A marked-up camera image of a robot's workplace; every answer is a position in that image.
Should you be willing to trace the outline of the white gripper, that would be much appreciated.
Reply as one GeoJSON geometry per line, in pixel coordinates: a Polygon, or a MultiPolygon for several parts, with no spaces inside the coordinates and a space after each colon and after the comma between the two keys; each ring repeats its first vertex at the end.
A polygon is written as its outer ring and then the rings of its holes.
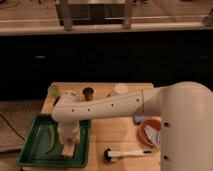
{"type": "Polygon", "coordinates": [[[59,124],[57,131],[61,143],[64,144],[61,152],[62,156],[65,158],[72,158],[74,156],[75,144],[80,142],[79,123],[59,124]]]}

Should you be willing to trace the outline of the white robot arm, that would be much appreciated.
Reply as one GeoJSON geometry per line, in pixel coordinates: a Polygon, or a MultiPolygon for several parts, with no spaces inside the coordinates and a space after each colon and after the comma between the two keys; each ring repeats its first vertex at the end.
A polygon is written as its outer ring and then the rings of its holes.
{"type": "Polygon", "coordinates": [[[142,89],[89,102],[62,95],[52,118],[76,120],[134,115],[161,118],[161,171],[213,171],[213,91],[197,82],[142,89]]]}

